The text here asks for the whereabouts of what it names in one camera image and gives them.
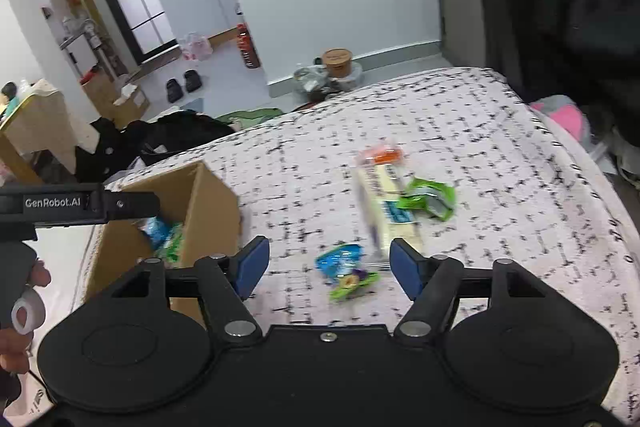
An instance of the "tablecloth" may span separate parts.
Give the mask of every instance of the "tablecloth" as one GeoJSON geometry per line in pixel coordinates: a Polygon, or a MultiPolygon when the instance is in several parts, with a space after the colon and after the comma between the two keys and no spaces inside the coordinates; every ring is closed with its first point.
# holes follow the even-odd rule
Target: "tablecloth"
{"type": "MultiPolygon", "coordinates": [[[[240,243],[258,234],[270,238],[270,265],[246,302],[263,329],[276,323],[393,328],[410,302],[391,274],[363,296],[330,303],[314,269],[319,253],[343,242],[373,250],[352,169],[356,154],[380,140],[402,148],[406,175],[456,188],[451,220],[418,216],[423,254],[446,253],[470,267],[510,257],[585,310],[620,348],[604,406],[625,422],[638,419],[637,241],[609,210],[612,191],[596,182],[590,159],[576,160],[491,70],[433,70],[359,89],[174,156],[112,188],[202,160],[238,195],[240,243]]],[[[82,263],[81,287],[99,237],[98,229],[82,263]]],[[[81,300],[82,288],[75,305],[81,300]]],[[[463,301],[459,318],[485,305],[463,301]]]]}

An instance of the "human hand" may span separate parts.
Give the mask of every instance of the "human hand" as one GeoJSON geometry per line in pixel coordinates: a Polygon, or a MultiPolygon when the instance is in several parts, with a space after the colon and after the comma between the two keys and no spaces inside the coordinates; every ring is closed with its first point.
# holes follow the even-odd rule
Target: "human hand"
{"type": "MultiPolygon", "coordinates": [[[[43,261],[37,261],[29,283],[33,286],[47,286],[51,282],[51,274],[44,267],[43,261]]],[[[18,311],[18,320],[26,322],[26,312],[18,311]]],[[[33,333],[20,335],[14,328],[0,330],[0,367],[9,373],[26,373],[29,370],[29,357],[26,350],[33,340],[33,333]]]]}

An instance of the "cardboard box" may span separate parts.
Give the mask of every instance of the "cardboard box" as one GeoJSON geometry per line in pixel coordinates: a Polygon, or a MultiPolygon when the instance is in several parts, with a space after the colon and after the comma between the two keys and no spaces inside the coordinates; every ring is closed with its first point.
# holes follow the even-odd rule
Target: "cardboard box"
{"type": "Polygon", "coordinates": [[[140,120],[149,108],[149,100],[140,86],[134,86],[133,92],[127,98],[121,96],[115,102],[113,103],[113,118],[111,120],[118,129],[125,128],[134,120],[140,120]]]}
{"type": "Polygon", "coordinates": [[[82,86],[89,100],[95,105],[100,116],[113,120],[113,102],[120,96],[109,75],[98,71],[95,76],[82,86]]]}
{"type": "MultiPolygon", "coordinates": [[[[183,242],[176,267],[190,267],[201,257],[238,253],[240,211],[238,197],[202,162],[158,174],[127,186],[125,191],[152,191],[160,198],[161,215],[183,223],[183,242]]],[[[153,257],[148,239],[132,221],[111,221],[104,226],[86,298],[100,292],[138,259],[153,257]]],[[[173,310],[201,324],[197,299],[172,299],[173,310]]]]}

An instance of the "screw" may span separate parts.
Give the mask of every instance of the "screw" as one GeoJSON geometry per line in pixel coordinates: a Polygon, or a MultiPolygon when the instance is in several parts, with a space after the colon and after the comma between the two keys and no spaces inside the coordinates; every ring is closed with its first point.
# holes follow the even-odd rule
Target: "screw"
{"type": "Polygon", "coordinates": [[[431,331],[431,326],[422,321],[407,321],[400,324],[400,331],[408,337],[424,337],[431,331]]]}
{"type": "Polygon", "coordinates": [[[249,321],[233,321],[227,323],[225,331],[232,337],[248,337],[255,331],[255,324],[249,321]]]}
{"type": "Polygon", "coordinates": [[[333,331],[325,331],[324,333],[320,333],[320,340],[323,342],[335,342],[338,340],[338,335],[333,331]]]}

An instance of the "brown round container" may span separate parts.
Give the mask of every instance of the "brown round container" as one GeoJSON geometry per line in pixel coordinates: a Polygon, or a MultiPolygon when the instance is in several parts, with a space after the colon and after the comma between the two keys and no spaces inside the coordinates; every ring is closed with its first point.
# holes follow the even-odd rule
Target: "brown round container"
{"type": "Polygon", "coordinates": [[[329,75],[335,78],[344,78],[351,74],[351,59],[353,54],[344,48],[336,48],[324,52],[322,63],[329,71],[329,75]]]}

